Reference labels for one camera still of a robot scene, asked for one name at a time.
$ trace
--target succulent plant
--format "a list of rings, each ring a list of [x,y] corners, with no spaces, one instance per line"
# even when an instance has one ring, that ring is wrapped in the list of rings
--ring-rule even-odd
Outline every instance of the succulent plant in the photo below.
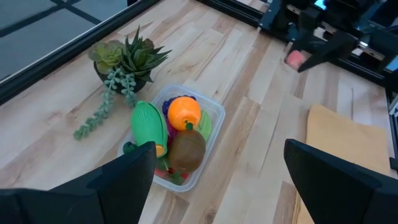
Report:
[[[86,122],[73,133],[73,137],[75,137],[76,140],[87,137],[108,118],[116,96],[115,90],[117,89],[117,83],[122,83],[122,93],[126,97],[124,100],[125,104],[130,108],[136,105],[137,96],[134,93],[134,87],[136,85],[134,74],[125,74],[120,68],[110,70],[109,75],[107,75],[107,80],[104,82],[105,91],[102,94],[103,102],[100,104],[97,111],[93,113],[94,117],[87,118]]]
[[[124,45],[118,40],[98,42],[91,47],[88,57],[96,63],[101,74],[107,75],[109,70],[120,64],[123,48]]]
[[[159,66],[167,59],[167,54],[171,50],[159,53],[163,47],[154,48],[154,43],[150,39],[142,40],[139,36],[139,27],[132,43],[129,43],[128,37],[123,48],[121,65],[127,72],[135,75],[147,82],[153,82],[149,72]]]

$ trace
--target light wood surface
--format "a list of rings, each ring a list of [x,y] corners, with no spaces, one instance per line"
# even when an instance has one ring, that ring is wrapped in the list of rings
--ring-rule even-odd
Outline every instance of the light wood surface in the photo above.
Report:
[[[245,2],[262,11],[265,5]],[[321,104],[384,128],[384,89],[329,63],[298,74],[285,44],[194,0],[164,0],[106,39],[142,35],[172,49],[138,94],[152,100],[179,83],[223,104],[226,118],[197,185],[175,194],[153,184],[140,223],[291,223],[294,186],[286,138],[305,141],[309,108]],[[86,52],[0,107],[0,187],[51,189],[116,157],[131,111],[115,110],[83,141],[73,131],[99,105],[103,84]]]

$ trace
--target clear plastic container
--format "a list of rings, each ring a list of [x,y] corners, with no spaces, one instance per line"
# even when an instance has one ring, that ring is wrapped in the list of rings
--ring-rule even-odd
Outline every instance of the clear plastic container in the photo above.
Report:
[[[188,95],[188,96],[194,96],[197,99],[197,102],[200,104],[200,107],[202,110],[205,110],[212,122],[213,122],[213,130],[211,131],[210,137],[206,142],[206,152],[205,152],[205,158],[203,159],[203,162],[201,163],[200,167],[192,174],[189,175],[188,179],[183,183],[183,185],[175,185],[168,180],[162,179],[160,177],[157,177],[156,175],[154,176],[154,182],[156,184],[159,184],[169,190],[173,190],[174,192],[186,192],[190,190],[195,184],[197,183],[200,174],[203,171],[203,168],[205,167],[207,160],[211,154],[211,151],[213,150],[214,143],[216,141],[217,135],[220,131],[221,125],[223,124],[224,118],[225,118],[225,109],[224,107],[216,102],[215,100],[202,95],[201,93],[198,93],[196,91],[193,91],[189,88],[186,88],[181,85],[169,85],[163,88],[162,91],[155,97],[153,100],[153,104],[162,111],[162,105],[163,102],[166,100],[169,100],[170,98],[176,97],[176,96],[183,96],[183,95]],[[119,145],[118,149],[118,157],[123,155],[123,145],[124,143],[131,141],[134,142],[134,133],[129,132],[123,139],[122,143]]]

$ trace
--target orange toy fruit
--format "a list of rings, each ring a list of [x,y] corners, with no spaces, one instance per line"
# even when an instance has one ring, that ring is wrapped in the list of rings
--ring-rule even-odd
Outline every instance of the orange toy fruit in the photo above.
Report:
[[[197,127],[200,116],[200,105],[188,96],[181,96],[173,100],[167,113],[170,124],[179,131]]]

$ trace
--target brown toy fruit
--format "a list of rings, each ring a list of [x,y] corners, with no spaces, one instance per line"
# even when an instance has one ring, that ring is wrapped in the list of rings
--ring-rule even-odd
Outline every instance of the brown toy fruit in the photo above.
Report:
[[[170,149],[169,161],[171,167],[186,174],[197,170],[206,152],[206,141],[195,130],[179,132]]]

